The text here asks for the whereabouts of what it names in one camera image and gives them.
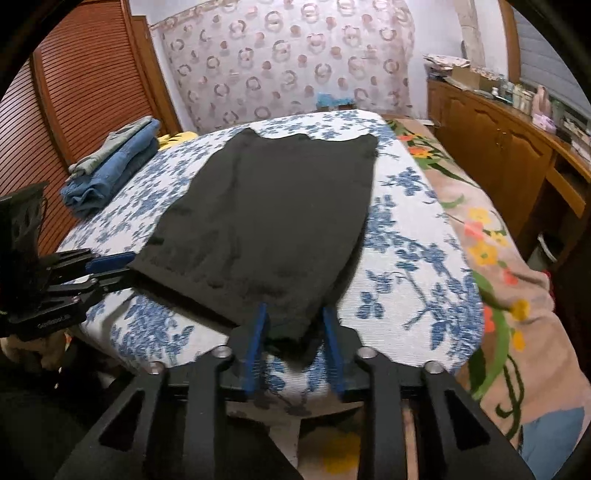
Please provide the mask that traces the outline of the yellow plush toy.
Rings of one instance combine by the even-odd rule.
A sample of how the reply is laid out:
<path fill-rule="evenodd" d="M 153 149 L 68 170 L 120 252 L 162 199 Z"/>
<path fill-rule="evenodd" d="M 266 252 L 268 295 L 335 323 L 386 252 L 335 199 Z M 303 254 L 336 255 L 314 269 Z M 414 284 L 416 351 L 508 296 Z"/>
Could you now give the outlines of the yellow plush toy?
<path fill-rule="evenodd" d="M 166 150 L 168 148 L 180 145 L 182 143 L 191 141 L 195 138 L 197 138 L 198 135 L 197 133 L 191 132 L 191 131 L 185 131 L 185 132 L 179 132 L 177 134 L 174 135 L 162 135 L 160 137 L 157 138 L 158 140 L 158 150 Z"/>

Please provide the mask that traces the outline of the beige side curtain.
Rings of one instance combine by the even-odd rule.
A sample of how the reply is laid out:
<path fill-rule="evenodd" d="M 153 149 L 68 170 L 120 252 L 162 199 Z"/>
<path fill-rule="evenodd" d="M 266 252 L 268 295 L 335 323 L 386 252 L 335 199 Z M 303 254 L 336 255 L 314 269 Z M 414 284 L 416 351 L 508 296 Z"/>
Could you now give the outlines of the beige side curtain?
<path fill-rule="evenodd" d="M 455 0 L 454 7 L 461 26 L 467 58 L 473 66 L 484 67 L 486 57 L 475 2 Z"/>

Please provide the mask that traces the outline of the pink bottle on cabinet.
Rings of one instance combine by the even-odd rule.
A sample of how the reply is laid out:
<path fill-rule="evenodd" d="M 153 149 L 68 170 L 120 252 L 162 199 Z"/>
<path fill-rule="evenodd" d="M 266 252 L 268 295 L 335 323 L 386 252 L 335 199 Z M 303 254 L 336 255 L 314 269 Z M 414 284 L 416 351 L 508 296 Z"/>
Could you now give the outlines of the pink bottle on cabinet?
<path fill-rule="evenodd" d="M 552 105 L 548 90 L 543 85 L 539 85 L 532 100 L 532 117 L 544 116 L 550 118 L 551 115 Z"/>

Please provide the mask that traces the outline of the blue folded jeans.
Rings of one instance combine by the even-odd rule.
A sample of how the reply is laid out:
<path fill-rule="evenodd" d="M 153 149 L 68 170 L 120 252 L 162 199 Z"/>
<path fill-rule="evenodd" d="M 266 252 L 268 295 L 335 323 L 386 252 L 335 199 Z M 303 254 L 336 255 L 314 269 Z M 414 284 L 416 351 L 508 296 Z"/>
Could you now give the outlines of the blue folded jeans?
<path fill-rule="evenodd" d="M 108 157 L 92 174 L 67 179 L 60 195 L 74 216 L 88 218 L 108 205 L 157 153 L 159 144 L 156 133 L 159 128 L 160 122 L 153 118 L 149 125 Z"/>

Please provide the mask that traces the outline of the circle patterned curtain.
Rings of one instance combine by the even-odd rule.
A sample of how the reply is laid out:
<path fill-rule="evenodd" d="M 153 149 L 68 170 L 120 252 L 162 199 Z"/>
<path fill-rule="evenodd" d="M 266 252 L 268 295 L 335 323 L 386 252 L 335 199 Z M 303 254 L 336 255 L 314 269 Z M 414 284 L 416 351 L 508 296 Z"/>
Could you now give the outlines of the circle patterned curtain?
<path fill-rule="evenodd" d="M 404 1 L 207 1 L 154 29 L 199 134 L 315 112 L 318 93 L 375 112 L 411 107 Z"/>

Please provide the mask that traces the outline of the louvered wooden wardrobe door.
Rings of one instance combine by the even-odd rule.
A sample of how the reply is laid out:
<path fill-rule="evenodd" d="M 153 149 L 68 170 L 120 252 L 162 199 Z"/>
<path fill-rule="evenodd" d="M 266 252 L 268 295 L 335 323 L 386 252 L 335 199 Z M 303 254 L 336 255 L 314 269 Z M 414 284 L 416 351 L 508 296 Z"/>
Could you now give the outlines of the louvered wooden wardrobe door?
<path fill-rule="evenodd" d="M 181 130 L 147 18 L 127 1 L 84 1 L 35 48 L 1 100 L 1 192 L 46 183 L 39 251 L 56 251 L 76 220 L 59 191 L 67 168 L 107 134 L 151 115 Z"/>

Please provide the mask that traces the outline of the grey window blind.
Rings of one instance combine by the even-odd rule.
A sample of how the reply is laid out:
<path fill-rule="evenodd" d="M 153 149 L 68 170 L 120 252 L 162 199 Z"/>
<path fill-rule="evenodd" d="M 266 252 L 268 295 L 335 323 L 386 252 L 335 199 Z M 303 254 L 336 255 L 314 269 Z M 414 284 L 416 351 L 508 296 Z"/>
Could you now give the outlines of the grey window blind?
<path fill-rule="evenodd" d="M 519 39 L 521 81 L 532 87 L 544 86 L 553 98 L 589 119 L 589 100 L 560 55 L 515 8 L 513 13 Z"/>

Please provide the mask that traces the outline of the grey-green folded pants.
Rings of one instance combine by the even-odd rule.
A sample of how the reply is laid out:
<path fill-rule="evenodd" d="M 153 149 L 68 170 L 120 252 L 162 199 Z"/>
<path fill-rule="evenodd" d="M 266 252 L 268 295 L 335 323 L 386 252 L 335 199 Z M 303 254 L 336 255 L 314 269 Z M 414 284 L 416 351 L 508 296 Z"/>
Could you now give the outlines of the grey-green folded pants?
<path fill-rule="evenodd" d="M 144 116 L 110 132 L 99 149 L 68 167 L 69 179 L 92 174 L 108 157 L 153 120 Z"/>

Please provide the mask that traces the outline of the black pants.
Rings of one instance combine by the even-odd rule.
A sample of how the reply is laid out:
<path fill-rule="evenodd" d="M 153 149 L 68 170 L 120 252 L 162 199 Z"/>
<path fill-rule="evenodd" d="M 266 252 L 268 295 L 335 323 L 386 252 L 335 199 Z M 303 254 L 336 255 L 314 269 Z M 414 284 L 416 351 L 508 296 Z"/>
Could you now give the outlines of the black pants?
<path fill-rule="evenodd" d="M 266 350 L 311 363 L 320 312 L 344 292 L 361 245 L 376 137 L 233 136 L 161 215 L 132 268 L 243 325 L 266 305 Z"/>

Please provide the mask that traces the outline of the cardboard box on cabinet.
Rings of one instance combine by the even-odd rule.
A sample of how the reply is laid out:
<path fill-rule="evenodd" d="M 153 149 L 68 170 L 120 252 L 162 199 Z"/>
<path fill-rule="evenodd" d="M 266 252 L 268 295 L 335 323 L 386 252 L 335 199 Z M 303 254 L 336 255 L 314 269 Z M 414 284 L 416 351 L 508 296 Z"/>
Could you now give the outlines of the cardboard box on cabinet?
<path fill-rule="evenodd" d="M 455 66 L 452 78 L 472 90 L 491 92 L 499 86 L 499 77 L 491 72 L 471 67 Z"/>

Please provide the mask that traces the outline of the wooden sideboard cabinet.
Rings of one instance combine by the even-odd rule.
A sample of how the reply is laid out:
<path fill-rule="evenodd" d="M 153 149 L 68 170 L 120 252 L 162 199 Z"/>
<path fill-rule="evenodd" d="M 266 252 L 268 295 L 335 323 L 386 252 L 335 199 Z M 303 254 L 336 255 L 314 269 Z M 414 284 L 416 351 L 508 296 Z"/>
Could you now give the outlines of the wooden sideboard cabinet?
<path fill-rule="evenodd" d="M 545 240 L 560 268 L 590 229 L 590 166 L 519 111 L 443 81 L 428 114 L 447 152 L 493 201 L 524 258 Z"/>

